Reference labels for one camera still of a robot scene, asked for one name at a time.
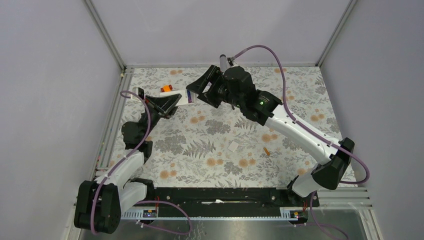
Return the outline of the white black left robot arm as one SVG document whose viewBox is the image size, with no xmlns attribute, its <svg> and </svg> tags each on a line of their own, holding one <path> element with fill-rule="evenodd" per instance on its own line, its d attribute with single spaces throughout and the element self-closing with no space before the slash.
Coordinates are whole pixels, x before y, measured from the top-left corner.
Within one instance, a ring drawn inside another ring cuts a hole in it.
<svg viewBox="0 0 424 240">
<path fill-rule="evenodd" d="M 138 121 L 127 121 L 121 127 L 125 153 L 121 160 L 94 180 L 83 181 L 78 189 L 73 224 L 76 228 L 96 233 L 113 233 L 126 212 L 137 202 L 144 206 L 155 200 L 151 180 L 131 179 L 153 150 L 147 137 L 160 119 L 169 119 L 177 110 L 181 94 L 152 97 L 128 90 L 123 97 L 134 96 L 144 106 Z"/>
</svg>

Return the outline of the white air conditioner remote control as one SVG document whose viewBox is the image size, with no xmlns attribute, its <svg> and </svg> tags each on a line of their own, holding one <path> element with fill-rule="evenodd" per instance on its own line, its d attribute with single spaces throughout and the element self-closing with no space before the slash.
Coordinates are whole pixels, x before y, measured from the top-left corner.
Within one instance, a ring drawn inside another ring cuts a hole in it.
<svg viewBox="0 0 424 240">
<path fill-rule="evenodd" d="M 186 89 L 172 90 L 168 92 L 161 92 L 160 97 L 168 97 L 173 95 L 181 95 L 181 98 L 177 102 L 176 106 L 193 105 L 197 100 L 197 94 Z"/>
</svg>

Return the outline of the purple battery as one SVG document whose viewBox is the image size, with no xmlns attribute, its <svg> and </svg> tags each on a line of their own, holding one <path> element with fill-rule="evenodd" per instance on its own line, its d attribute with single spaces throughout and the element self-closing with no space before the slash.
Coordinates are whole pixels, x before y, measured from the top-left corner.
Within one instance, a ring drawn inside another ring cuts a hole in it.
<svg viewBox="0 0 424 240">
<path fill-rule="evenodd" d="M 188 103 L 192 103 L 191 92 L 189 90 L 187 91 L 187 101 Z"/>
</svg>

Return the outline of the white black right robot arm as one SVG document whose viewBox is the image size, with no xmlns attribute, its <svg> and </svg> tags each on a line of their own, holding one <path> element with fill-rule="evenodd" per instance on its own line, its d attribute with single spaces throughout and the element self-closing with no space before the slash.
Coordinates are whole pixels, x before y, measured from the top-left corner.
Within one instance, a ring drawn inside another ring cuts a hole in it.
<svg viewBox="0 0 424 240">
<path fill-rule="evenodd" d="M 222 72 L 218 66 L 211 65 L 186 89 L 215 108 L 222 102 L 238 108 L 248 120 L 290 138 L 317 161 L 313 170 L 295 177 L 287 186 L 286 198 L 291 205 L 301 205 L 314 191 L 338 187 L 350 164 L 354 142 L 327 136 L 291 113 L 281 99 L 257 89 L 251 74 L 242 67 L 230 67 Z"/>
</svg>

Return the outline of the orange battery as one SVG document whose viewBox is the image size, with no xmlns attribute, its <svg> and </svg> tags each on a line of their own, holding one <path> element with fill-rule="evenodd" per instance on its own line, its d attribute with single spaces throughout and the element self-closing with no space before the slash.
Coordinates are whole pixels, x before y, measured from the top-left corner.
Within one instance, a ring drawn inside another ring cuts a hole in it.
<svg viewBox="0 0 424 240">
<path fill-rule="evenodd" d="M 268 151 L 268 149 L 267 149 L 266 147 L 264 147 L 264 148 L 263 148 L 263 150 L 265 151 L 265 153 L 266 153 L 268 156 L 270 156 L 270 155 L 271 155 L 271 153 Z"/>
</svg>

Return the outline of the white remote battery cover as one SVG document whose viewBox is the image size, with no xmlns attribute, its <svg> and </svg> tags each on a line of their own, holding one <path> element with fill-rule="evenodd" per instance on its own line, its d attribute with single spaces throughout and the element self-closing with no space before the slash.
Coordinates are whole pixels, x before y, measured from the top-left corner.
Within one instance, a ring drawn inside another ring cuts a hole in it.
<svg viewBox="0 0 424 240">
<path fill-rule="evenodd" d="M 238 146 L 239 146 L 239 144 L 237 142 L 232 141 L 230 143 L 230 145 L 228 146 L 228 150 L 231 151 L 231 152 L 235 152 L 237 150 Z"/>
</svg>

